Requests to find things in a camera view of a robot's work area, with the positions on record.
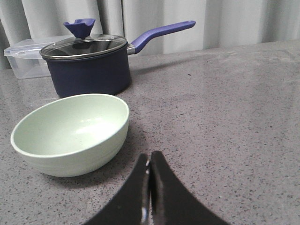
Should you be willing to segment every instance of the purple handle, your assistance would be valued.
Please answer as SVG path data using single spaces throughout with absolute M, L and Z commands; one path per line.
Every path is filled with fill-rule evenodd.
M 195 23 L 195 21 L 179 22 L 163 27 L 157 27 L 143 33 L 131 43 L 135 46 L 135 54 L 139 53 L 151 39 L 165 34 L 171 34 L 181 30 L 192 28 Z
M 64 22 L 64 25 L 76 38 L 85 39 L 90 35 L 94 23 L 95 19 L 77 19 L 74 23 Z

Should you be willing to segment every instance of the clear plastic container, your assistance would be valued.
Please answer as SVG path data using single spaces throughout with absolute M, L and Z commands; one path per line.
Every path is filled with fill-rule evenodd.
M 18 79 L 50 76 L 45 60 L 39 51 L 46 45 L 72 37 L 72 35 L 26 39 L 4 50 Z

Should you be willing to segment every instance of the container lid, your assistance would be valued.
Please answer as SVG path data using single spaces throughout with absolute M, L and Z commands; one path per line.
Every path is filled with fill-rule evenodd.
M 33 38 L 20 41 L 4 50 L 4 56 L 21 59 L 42 59 L 39 51 L 53 43 L 72 37 L 72 35 Z
M 70 60 L 113 52 L 127 45 L 124 37 L 107 34 L 91 34 L 85 39 L 71 37 L 41 49 L 44 59 Z

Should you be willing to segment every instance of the countertop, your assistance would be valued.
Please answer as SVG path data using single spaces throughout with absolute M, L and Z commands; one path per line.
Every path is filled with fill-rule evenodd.
M 129 57 L 127 139 L 102 168 L 42 174 L 10 145 L 17 122 L 58 99 L 50 77 L 0 71 L 0 224 L 79 225 L 140 153 L 162 151 L 185 187 L 232 225 L 300 222 L 300 41 Z

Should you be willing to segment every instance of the curtain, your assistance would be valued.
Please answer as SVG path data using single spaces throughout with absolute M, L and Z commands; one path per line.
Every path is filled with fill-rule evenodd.
M 3 50 L 21 40 L 70 34 L 62 25 L 95 18 L 92 33 L 129 42 L 155 27 L 195 20 L 195 27 L 150 41 L 139 55 L 257 44 L 300 37 L 299 0 L 0 0 Z

